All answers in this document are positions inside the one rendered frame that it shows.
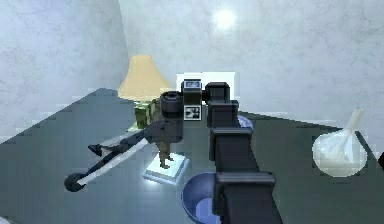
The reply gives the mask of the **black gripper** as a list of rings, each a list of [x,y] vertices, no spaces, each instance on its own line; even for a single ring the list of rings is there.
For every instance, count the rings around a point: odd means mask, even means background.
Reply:
[[[112,168],[132,157],[148,142],[178,143],[183,139],[183,96],[178,91],[167,91],[151,102],[151,123],[145,131],[137,132],[120,140],[117,144],[106,146],[89,145],[88,149],[102,156],[103,150],[110,153],[103,157],[86,173],[73,173],[65,178],[64,186],[69,192],[78,192],[88,183],[104,175]]]

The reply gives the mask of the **brown statue on pale base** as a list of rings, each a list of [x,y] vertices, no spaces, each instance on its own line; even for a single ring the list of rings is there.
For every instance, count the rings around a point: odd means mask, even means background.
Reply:
[[[156,143],[157,154],[146,168],[143,177],[149,181],[177,185],[184,174],[189,159],[170,152],[170,145]]]

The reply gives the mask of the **dark grey table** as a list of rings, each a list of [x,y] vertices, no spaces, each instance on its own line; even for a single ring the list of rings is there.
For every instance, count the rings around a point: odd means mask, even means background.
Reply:
[[[275,174],[274,197],[284,224],[384,224],[384,171],[374,157],[360,174],[332,178],[312,159],[314,139],[328,127],[249,114],[258,166]],[[157,153],[148,145],[71,193],[65,178],[98,158],[104,144],[131,125],[133,105],[99,89],[0,144],[0,216],[18,224],[193,224],[180,185],[147,181]]]

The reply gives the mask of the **beige shade green table lamp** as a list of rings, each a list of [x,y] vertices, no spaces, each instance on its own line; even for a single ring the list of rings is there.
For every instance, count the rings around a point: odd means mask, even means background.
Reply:
[[[150,55],[135,55],[129,60],[128,72],[118,88],[118,97],[134,104],[135,121],[129,131],[139,131],[151,123],[155,101],[171,85],[159,72]]]

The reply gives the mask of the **blue bowl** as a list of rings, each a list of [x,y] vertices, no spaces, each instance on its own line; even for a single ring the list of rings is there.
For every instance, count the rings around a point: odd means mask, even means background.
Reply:
[[[246,117],[238,115],[237,116],[238,122],[241,127],[243,128],[253,128],[253,123]]]
[[[214,184],[214,172],[194,175],[185,183],[182,207],[194,224],[221,224],[220,217],[212,212]]]

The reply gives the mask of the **white rectangular box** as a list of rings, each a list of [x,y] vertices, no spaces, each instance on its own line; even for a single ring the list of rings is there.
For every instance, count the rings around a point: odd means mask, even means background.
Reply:
[[[230,99],[235,99],[235,72],[185,72],[176,75],[176,90],[181,90],[185,79],[200,79],[202,86],[210,82],[226,82],[230,87]]]

